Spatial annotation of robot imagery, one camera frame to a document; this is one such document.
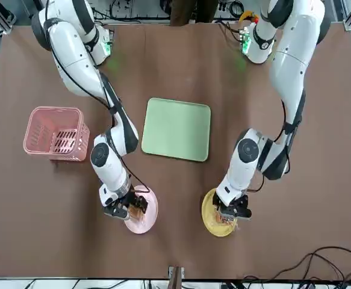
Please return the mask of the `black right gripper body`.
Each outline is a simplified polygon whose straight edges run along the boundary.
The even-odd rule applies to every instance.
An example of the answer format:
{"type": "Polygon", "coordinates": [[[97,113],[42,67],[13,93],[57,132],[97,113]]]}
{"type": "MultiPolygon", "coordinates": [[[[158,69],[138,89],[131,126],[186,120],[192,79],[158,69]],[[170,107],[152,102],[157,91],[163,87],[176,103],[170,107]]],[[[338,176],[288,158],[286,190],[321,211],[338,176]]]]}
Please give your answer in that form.
{"type": "Polygon", "coordinates": [[[128,193],[123,201],[130,214],[145,214],[148,208],[147,200],[136,193],[128,193]]]}

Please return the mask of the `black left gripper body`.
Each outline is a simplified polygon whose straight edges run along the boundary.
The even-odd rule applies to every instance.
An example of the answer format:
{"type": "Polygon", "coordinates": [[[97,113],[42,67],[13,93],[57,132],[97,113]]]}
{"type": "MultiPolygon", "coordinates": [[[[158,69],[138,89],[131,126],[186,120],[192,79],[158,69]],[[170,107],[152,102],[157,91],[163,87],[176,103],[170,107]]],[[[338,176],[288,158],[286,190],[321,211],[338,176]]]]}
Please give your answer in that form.
{"type": "Polygon", "coordinates": [[[233,200],[231,204],[225,205],[223,201],[215,194],[213,196],[213,205],[216,207],[217,212],[222,217],[239,217],[239,210],[242,205],[241,199],[233,200]]]}

